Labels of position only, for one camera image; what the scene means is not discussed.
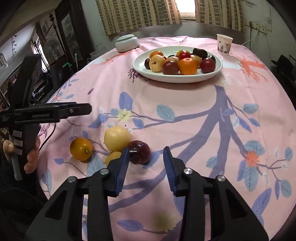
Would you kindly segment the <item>left hand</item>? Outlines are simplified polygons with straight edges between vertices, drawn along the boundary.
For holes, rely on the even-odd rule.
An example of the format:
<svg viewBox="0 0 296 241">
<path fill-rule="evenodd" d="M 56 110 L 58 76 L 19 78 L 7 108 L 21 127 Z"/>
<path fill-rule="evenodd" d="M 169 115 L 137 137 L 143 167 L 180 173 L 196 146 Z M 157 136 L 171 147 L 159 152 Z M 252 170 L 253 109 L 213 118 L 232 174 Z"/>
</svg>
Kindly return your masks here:
<svg viewBox="0 0 296 241">
<path fill-rule="evenodd" d="M 24 170 L 27 174 L 33 173 L 38 165 L 38 158 L 39 158 L 39 147 L 40 147 L 41 141 L 39 137 L 36 137 L 34 147 L 27 155 L 27 163 L 24 167 Z M 6 156 L 6 159 L 9 163 L 11 163 L 11 157 L 12 153 L 14 152 L 15 146 L 14 144 L 9 141 L 5 140 L 3 143 L 3 151 Z"/>
</svg>

